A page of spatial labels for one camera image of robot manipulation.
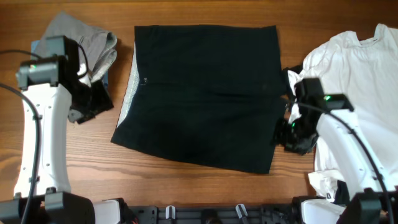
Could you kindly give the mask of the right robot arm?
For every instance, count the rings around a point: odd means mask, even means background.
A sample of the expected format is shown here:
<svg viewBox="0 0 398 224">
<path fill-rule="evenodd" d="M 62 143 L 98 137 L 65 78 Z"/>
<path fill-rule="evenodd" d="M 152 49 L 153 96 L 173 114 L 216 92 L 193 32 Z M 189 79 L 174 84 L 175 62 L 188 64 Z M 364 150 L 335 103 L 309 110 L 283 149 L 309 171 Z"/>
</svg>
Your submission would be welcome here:
<svg viewBox="0 0 398 224">
<path fill-rule="evenodd" d="M 354 107 L 342 93 L 327 95 L 317 78 L 295 84 L 301 116 L 281 119 L 274 142 L 290 152 L 303 152 L 323 139 L 346 182 L 347 206 L 326 199 L 295 197 L 297 223 L 397 223 L 397 188 L 364 137 Z"/>
</svg>

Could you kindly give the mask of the black shorts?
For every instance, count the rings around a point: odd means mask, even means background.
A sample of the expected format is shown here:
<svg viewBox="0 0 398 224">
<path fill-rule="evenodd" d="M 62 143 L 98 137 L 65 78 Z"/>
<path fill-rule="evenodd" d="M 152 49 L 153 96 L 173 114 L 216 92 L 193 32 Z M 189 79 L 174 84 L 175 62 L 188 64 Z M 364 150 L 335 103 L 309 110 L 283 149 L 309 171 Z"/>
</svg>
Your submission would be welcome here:
<svg viewBox="0 0 398 224">
<path fill-rule="evenodd" d="M 114 144 L 179 162 L 266 174 L 285 113 L 278 32 L 137 26 L 137 90 Z"/>
</svg>

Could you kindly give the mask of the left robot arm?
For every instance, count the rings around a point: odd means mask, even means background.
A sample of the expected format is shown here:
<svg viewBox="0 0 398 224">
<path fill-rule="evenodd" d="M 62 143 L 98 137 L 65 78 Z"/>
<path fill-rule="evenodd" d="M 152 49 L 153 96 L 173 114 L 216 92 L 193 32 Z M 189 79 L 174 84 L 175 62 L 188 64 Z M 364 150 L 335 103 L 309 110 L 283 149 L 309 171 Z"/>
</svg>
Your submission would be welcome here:
<svg viewBox="0 0 398 224">
<path fill-rule="evenodd" d="M 102 81 L 91 82 L 83 47 L 63 35 L 46 40 L 46 57 L 22 62 L 13 93 L 23 101 L 22 164 L 3 223 L 122 223 L 123 203 L 72 193 L 66 165 L 67 123 L 84 123 L 113 107 Z"/>
</svg>

